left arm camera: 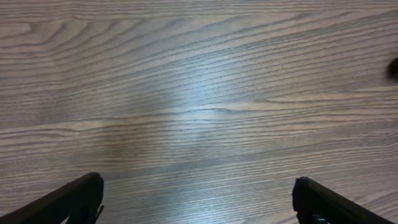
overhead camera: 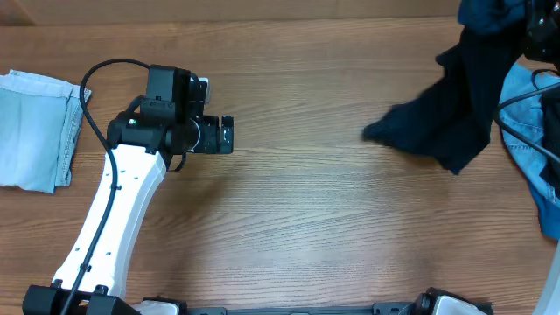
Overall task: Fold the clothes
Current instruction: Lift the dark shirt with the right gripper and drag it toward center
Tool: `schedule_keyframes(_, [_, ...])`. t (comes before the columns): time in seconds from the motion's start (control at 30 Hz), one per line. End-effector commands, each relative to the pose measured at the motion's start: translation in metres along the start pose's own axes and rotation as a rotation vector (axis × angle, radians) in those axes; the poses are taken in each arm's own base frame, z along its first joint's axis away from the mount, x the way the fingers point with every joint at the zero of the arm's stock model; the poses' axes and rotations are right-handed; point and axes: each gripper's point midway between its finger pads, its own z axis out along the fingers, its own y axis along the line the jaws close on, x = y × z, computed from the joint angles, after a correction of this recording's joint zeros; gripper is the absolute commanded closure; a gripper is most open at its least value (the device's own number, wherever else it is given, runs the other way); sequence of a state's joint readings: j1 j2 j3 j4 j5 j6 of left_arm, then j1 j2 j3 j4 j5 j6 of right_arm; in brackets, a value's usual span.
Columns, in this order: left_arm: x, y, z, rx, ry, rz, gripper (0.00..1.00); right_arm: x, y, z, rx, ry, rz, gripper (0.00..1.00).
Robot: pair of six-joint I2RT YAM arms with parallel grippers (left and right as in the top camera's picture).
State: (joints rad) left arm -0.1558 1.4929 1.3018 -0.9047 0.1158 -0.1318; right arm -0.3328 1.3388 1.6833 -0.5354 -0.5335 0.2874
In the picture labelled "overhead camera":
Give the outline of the dark navy t-shirt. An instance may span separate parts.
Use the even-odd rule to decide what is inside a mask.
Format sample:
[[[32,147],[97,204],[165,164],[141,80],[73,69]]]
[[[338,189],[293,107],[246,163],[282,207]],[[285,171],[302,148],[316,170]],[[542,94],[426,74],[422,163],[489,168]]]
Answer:
[[[443,77],[365,127],[363,138],[459,174],[490,142],[504,80],[522,55],[525,17],[523,1],[461,2],[459,42],[436,57]]]

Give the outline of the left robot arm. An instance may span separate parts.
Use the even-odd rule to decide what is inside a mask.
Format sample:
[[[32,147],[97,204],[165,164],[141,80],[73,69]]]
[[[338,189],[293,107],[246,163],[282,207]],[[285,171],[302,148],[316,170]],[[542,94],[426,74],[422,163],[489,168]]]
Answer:
[[[32,285],[25,315],[185,314],[186,303],[146,297],[125,301],[132,252],[144,216],[176,156],[230,154],[234,119],[205,115],[209,80],[188,70],[148,67],[146,92],[98,137],[106,151],[101,181],[79,236],[48,286]]]

